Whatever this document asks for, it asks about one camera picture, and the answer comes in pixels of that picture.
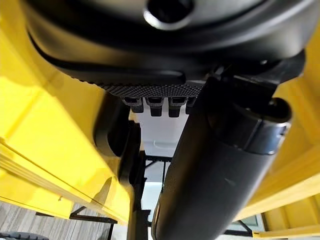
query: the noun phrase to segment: wooden floor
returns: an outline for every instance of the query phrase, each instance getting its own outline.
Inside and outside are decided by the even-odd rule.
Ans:
[[[96,216],[88,209],[81,214]],[[109,229],[109,223],[36,216],[35,211],[0,201],[0,232],[28,232],[50,240],[107,240]]]

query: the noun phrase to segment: black cylinder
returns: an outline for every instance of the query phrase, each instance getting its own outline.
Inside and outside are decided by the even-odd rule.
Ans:
[[[213,240],[251,198],[273,162],[291,118],[273,99],[250,109],[197,101],[167,171],[152,221],[154,240]]]

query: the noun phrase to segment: black plastic tab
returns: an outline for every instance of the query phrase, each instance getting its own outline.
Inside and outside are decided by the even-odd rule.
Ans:
[[[178,118],[180,115],[181,106],[185,105],[187,102],[187,97],[169,97],[169,117]]]
[[[185,114],[190,114],[191,110],[196,102],[197,98],[196,97],[189,97],[188,101],[186,102],[186,107],[185,107]]]
[[[146,97],[145,101],[146,101],[146,104],[150,106],[151,116],[161,117],[164,98],[163,97]]]
[[[144,101],[142,97],[122,97],[121,100],[131,107],[132,112],[141,114],[144,112]]]

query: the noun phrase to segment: metal leg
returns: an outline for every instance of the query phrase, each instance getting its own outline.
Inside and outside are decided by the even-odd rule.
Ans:
[[[112,223],[109,229],[107,240],[111,240],[113,230],[114,230],[114,224]]]

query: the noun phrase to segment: white surface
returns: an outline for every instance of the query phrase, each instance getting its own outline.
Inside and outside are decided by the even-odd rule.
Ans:
[[[147,155],[172,157],[175,153],[188,115],[186,105],[180,109],[179,117],[169,117],[168,99],[164,99],[162,116],[151,116],[150,107],[143,99],[143,113],[137,113],[141,126],[141,138]]]
[[[161,192],[162,182],[146,182],[141,199],[141,208],[143,210],[151,210],[148,221],[152,222],[154,211]]]

